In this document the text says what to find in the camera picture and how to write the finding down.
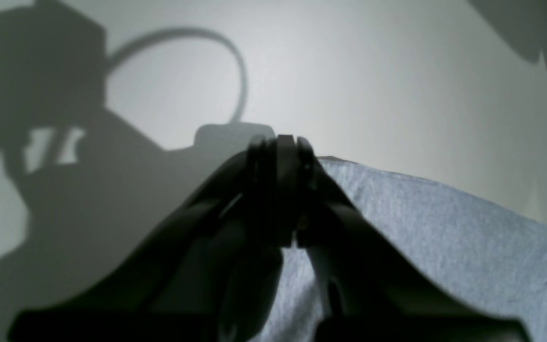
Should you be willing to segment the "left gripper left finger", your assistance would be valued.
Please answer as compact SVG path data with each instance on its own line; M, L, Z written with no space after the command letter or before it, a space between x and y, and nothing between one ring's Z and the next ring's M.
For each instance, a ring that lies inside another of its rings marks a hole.
M26 310L12 342L246 342L263 328L298 223L298 143L255 137L102 281Z

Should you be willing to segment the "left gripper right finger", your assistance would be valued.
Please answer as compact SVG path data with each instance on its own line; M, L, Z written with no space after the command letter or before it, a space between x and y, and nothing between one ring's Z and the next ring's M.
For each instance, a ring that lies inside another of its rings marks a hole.
M513 318L479 312L442 290L367 222L296 141L301 210L296 225L321 287L317 342L527 342Z

